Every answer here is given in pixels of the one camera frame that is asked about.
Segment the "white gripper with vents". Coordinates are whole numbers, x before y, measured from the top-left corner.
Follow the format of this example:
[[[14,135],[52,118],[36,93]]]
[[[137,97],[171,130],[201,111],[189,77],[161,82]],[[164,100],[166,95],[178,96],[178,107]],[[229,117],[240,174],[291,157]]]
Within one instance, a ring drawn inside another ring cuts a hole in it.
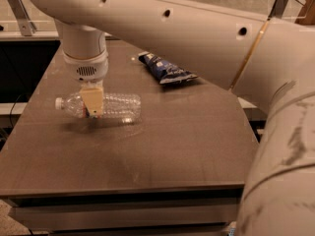
[[[65,54],[64,60],[71,77],[80,82],[97,83],[105,78],[108,71],[106,51],[89,59],[76,59]],[[103,87],[84,86],[80,90],[80,96],[91,116],[103,114]]]

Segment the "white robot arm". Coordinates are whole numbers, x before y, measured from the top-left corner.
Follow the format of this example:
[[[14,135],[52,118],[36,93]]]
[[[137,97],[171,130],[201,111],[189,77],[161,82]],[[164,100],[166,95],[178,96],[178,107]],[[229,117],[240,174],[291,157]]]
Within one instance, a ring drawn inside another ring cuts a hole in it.
[[[276,18],[188,0],[31,0],[248,100],[268,116],[236,236],[315,235],[315,35]]]

